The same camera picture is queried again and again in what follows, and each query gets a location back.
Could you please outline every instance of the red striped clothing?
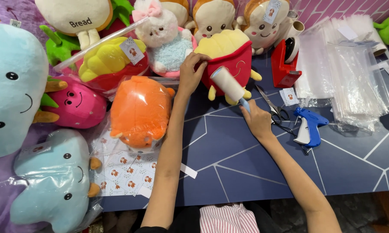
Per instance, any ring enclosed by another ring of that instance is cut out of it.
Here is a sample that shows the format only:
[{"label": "red striped clothing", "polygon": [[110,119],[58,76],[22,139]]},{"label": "red striped clothing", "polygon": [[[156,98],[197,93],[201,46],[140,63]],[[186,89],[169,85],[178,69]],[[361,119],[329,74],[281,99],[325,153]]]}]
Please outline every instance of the red striped clothing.
[{"label": "red striped clothing", "polygon": [[242,203],[200,208],[201,233],[259,233],[255,216]]}]

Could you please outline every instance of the pink bow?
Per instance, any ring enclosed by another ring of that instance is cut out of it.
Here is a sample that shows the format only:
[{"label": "pink bow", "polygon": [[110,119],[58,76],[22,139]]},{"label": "pink bow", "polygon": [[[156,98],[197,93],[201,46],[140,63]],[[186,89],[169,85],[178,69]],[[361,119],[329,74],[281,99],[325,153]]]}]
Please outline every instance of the pink bow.
[{"label": "pink bow", "polygon": [[162,14],[161,6],[157,3],[157,1],[151,1],[149,5],[149,9],[147,12],[141,11],[141,10],[133,10],[133,20],[135,22],[139,21],[140,19],[149,16],[149,17],[160,17]]}]

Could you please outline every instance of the blue tag gun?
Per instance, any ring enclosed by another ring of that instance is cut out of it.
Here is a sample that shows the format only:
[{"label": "blue tag gun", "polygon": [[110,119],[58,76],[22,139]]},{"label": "blue tag gun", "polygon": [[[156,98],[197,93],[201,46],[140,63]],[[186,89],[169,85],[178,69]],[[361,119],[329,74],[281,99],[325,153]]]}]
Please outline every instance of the blue tag gun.
[{"label": "blue tag gun", "polygon": [[328,125],[330,122],[325,117],[300,107],[295,109],[294,115],[301,117],[302,120],[298,136],[294,141],[310,148],[308,151],[313,147],[319,146],[321,137],[318,132],[318,127]]}]

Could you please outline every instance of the red tape dispenser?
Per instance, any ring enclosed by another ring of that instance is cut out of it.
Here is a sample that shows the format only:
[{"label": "red tape dispenser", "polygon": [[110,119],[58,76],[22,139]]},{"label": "red tape dispenser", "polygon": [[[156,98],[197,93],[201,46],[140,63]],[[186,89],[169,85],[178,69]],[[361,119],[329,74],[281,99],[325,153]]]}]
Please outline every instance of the red tape dispenser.
[{"label": "red tape dispenser", "polygon": [[274,87],[290,88],[301,76],[301,71],[296,71],[298,60],[299,38],[290,37],[282,40],[271,55],[272,78]]}]

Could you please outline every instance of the hand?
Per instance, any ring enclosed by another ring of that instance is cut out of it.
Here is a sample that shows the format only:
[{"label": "hand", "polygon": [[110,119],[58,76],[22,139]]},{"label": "hand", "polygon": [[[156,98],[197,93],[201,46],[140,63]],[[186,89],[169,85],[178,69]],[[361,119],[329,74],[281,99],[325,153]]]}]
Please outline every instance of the hand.
[{"label": "hand", "polygon": [[248,101],[250,114],[243,107],[239,106],[242,114],[244,114],[246,123],[249,126],[252,134],[259,140],[260,143],[274,139],[275,135],[271,130],[271,114],[265,110],[260,109],[254,99]]},{"label": "hand", "polygon": [[[207,55],[195,54],[191,52],[180,66],[180,84],[177,93],[189,97],[199,85],[203,71],[207,66],[207,61],[211,60]],[[195,72],[195,65],[201,63]]]}]

